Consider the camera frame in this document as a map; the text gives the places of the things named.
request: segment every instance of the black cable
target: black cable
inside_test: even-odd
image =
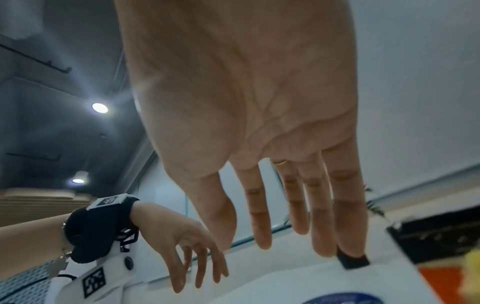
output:
[[[71,274],[59,274],[58,277],[67,277],[67,278],[71,279],[72,281],[74,281],[75,279],[77,279],[76,276],[71,275]],[[38,280],[36,280],[36,281],[30,282],[30,283],[28,283],[28,284],[25,284],[25,285],[23,285],[23,286],[15,289],[14,291],[10,292],[9,294],[1,297],[1,298],[0,298],[0,302],[3,301],[3,300],[5,300],[5,299],[7,299],[7,298],[9,298],[9,297],[11,297],[12,295],[15,295],[15,294],[19,293],[20,291],[22,291],[22,290],[24,290],[24,289],[26,289],[26,288],[28,288],[28,287],[30,287],[30,286],[32,286],[32,285],[35,285],[35,284],[37,284],[37,283],[46,281],[46,280],[48,280],[48,279],[49,279],[48,277],[43,277],[43,278],[40,278],[40,279],[38,279]]]

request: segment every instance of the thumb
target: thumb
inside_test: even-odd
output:
[[[175,246],[168,246],[164,250],[159,252],[165,264],[168,268],[168,273],[170,274],[171,285],[174,288],[175,293],[180,293],[186,281],[186,274],[184,264],[175,249]]]

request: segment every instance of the blue oval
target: blue oval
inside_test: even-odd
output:
[[[343,292],[322,295],[303,304],[384,304],[384,302],[367,293]]]

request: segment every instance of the pegboard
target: pegboard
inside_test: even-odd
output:
[[[0,298],[30,282],[47,277],[49,265],[50,263],[47,263],[0,282]],[[48,279],[39,282],[12,295],[0,304],[44,304],[49,285]]]

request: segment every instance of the hand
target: hand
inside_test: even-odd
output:
[[[347,2],[116,0],[116,7],[148,136],[220,248],[230,247],[237,226],[219,176],[227,161],[245,189],[257,244],[271,246],[258,167],[268,157],[293,229],[306,234],[311,225],[320,255],[335,255],[337,245],[363,255],[368,216]]]
[[[192,252],[197,255],[198,270],[195,287],[200,288],[207,270],[207,255],[210,250],[213,262],[213,280],[220,282],[222,274],[229,275],[225,256],[202,224],[165,207],[135,202],[130,219],[140,229],[145,241],[158,252],[168,268],[171,284],[176,293],[185,286],[187,271],[192,263]],[[184,263],[177,254],[179,245],[184,252]]]

